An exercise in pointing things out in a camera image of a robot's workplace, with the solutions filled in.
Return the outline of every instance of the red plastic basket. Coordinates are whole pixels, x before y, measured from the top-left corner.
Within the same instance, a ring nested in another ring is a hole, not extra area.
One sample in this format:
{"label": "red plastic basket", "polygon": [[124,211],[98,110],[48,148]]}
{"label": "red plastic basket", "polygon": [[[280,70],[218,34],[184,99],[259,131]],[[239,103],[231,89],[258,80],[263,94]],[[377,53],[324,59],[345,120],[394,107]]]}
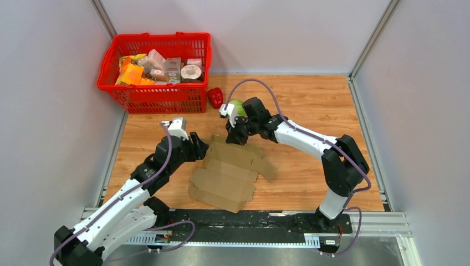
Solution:
{"label": "red plastic basket", "polygon": [[[167,85],[114,85],[119,76],[119,58],[156,49],[163,57],[202,58],[202,83]],[[98,88],[107,92],[130,114],[168,114],[206,111],[206,90],[211,66],[211,36],[208,33],[175,35],[116,35],[101,64]]]}

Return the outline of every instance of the red toy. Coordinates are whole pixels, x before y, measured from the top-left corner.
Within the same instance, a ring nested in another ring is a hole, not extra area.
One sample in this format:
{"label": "red toy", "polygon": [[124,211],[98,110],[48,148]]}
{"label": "red toy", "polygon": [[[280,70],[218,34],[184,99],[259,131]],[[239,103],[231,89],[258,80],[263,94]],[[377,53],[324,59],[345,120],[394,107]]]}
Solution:
{"label": "red toy", "polygon": [[207,91],[207,97],[209,98],[209,101],[211,102],[211,105],[214,109],[219,109],[220,106],[222,106],[223,95],[222,90],[219,87]]}

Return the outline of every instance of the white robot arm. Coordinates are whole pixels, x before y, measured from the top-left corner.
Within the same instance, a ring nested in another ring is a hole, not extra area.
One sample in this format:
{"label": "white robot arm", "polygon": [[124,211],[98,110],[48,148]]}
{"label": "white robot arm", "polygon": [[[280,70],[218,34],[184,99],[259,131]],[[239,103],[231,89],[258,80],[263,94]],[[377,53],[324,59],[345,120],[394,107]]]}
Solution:
{"label": "white robot arm", "polygon": [[221,106],[219,113],[228,119],[226,143],[244,145],[248,137],[259,134],[263,139],[289,145],[312,155],[323,164],[328,191],[316,212],[319,229],[327,231],[336,223],[353,189],[362,181],[361,173],[332,145],[340,147],[362,171],[368,173],[369,166],[362,156],[354,139],[348,135],[341,138],[326,136],[297,125],[287,117],[271,115],[256,97],[242,104],[247,117],[239,116],[233,104]]}
{"label": "white robot arm", "polygon": [[[89,218],[54,234],[55,258],[63,265],[102,265],[120,245],[153,226],[166,226],[168,206],[152,195],[168,183],[185,162],[204,159],[208,145],[195,132],[186,134],[186,120],[163,122],[168,135],[155,153],[137,166],[121,189]],[[143,206],[133,211],[138,205]]]}

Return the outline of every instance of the flattened cardboard box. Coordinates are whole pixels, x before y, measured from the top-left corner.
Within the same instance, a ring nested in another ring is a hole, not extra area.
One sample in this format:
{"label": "flattened cardboard box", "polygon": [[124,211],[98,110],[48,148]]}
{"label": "flattened cardboard box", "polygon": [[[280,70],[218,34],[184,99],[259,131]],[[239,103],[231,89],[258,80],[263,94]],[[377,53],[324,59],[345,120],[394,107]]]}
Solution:
{"label": "flattened cardboard box", "polygon": [[253,199],[258,174],[268,182],[275,177],[275,167],[256,146],[225,143],[225,138],[212,135],[203,167],[190,178],[189,193],[196,200],[237,213]]}

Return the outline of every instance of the snack package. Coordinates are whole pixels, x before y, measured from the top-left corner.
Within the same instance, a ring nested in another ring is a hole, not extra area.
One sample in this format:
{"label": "snack package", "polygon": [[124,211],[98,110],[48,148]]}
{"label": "snack package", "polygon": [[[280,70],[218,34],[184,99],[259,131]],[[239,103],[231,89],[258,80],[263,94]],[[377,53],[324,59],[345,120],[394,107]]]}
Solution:
{"label": "snack package", "polygon": [[144,68],[145,75],[150,74],[150,71],[155,69],[154,65],[150,62],[150,58],[148,56],[144,56],[143,58],[141,58],[137,62],[137,65]]}
{"label": "snack package", "polygon": [[165,79],[165,72],[161,69],[152,69],[150,71],[150,75],[154,80],[158,81],[166,81]]}
{"label": "snack package", "polygon": [[127,55],[125,57],[121,57],[119,58],[119,68],[122,67],[122,63],[124,62],[124,60],[126,60],[126,58],[130,58],[135,64],[137,64],[137,62],[146,55],[147,54],[136,54],[136,55]]}
{"label": "snack package", "polygon": [[181,81],[181,58],[167,58],[165,61],[165,77],[169,83],[176,84]]}
{"label": "snack package", "polygon": [[202,59],[201,58],[188,58],[186,65],[196,65],[202,69]]}
{"label": "snack package", "polygon": [[140,82],[144,68],[134,64],[128,64],[119,74],[116,85],[137,85]]}
{"label": "snack package", "polygon": [[152,49],[148,55],[149,62],[154,66],[155,69],[164,69],[165,58],[157,52],[157,50]]}
{"label": "snack package", "polygon": [[124,59],[124,62],[121,64],[121,67],[119,68],[119,73],[126,71],[127,66],[131,63],[132,63],[132,58],[127,57],[126,59]]}
{"label": "snack package", "polygon": [[151,79],[141,78],[139,85],[154,85],[154,81]]}

